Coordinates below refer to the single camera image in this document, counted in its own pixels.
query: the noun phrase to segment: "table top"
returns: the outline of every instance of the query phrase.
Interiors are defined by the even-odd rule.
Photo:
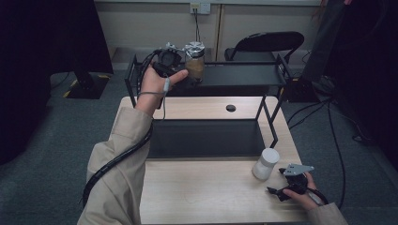
[[[255,117],[261,97],[167,97],[166,119]],[[270,111],[277,98],[267,97]],[[235,112],[225,106],[234,104]],[[132,107],[124,97],[120,107]],[[162,119],[163,110],[154,118]],[[258,119],[265,143],[272,135],[265,113]],[[274,127],[279,141],[275,149],[281,159],[270,178],[260,181],[252,167],[258,157],[148,159],[141,200],[143,224],[200,224],[306,221],[305,211],[293,201],[280,202],[266,187],[284,188],[279,168],[301,164],[296,146],[279,110]]]

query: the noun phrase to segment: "black fabric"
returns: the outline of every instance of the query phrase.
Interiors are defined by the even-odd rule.
[[[24,150],[45,113],[50,76],[74,70],[113,73],[92,0],[0,1],[0,164]]]
[[[331,52],[326,74],[398,170],[398,2],[353,1]]]
[[[302,71],[302,78],[317,83],[324,75],[330,51],[344,17],[345,8],[344,0],[328,1],[311,55]]]

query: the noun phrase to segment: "wall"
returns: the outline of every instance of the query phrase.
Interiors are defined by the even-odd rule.
[[[223,61],[225,48],[234,47],[248,35],[295,30],[305,36],[301,51],[292,57],[292,64],[300,63],[301,57],[312,48],[318,28],[317,21],[312,20],[317,6],[314,1],[310,5],[212,4],[209,15],[198,15],[200,38],[211,59]],[[188,3],[97,2],[96,6],[105,38],[112,47],[149,53],[164,47],[168,41],[183,47],[196,39],[195,19],[189,13]]]

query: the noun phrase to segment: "beige sleeve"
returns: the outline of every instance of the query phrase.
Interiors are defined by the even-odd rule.
[[[308,211],[308,218],[313,225],[347,225],[335,203],[319,206]]]
[[[87,180],[103,165],[141,141],[152,118],[132,108],[122,108],[108,142],[94,146]],[[149,143],[107,172],[91,190],[78,224],[141,224],[140,201]]]

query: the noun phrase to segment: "black strap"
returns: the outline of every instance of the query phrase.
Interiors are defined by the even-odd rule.
[[[87,184],[84,187],[83,191],[83,197],[81,198],[81,201],[83,201],[83,207],[87,204],[88,197],[90,195],[91,189],[93,186],[96,185],[96,183],[101,179],[101,177],[106,174],[108,171],[110,171],[117,163],[122,161],[123,159],[127,158],[134,152],[136,152],[138,149],[140,149],[142,146],[144,146],[152,136],[152,129],[153,125],[151,124],[149,131],[147,134],[144,136],[144,138],[139,141],[137,144],[135,144],[132,148],[128,149],[124,153],[120,154],[119,156],[115,157],[112,159],[110,162],[102,166],[96,173],[94,173],[93,176],[91,176],[90,180],[87,182]]]

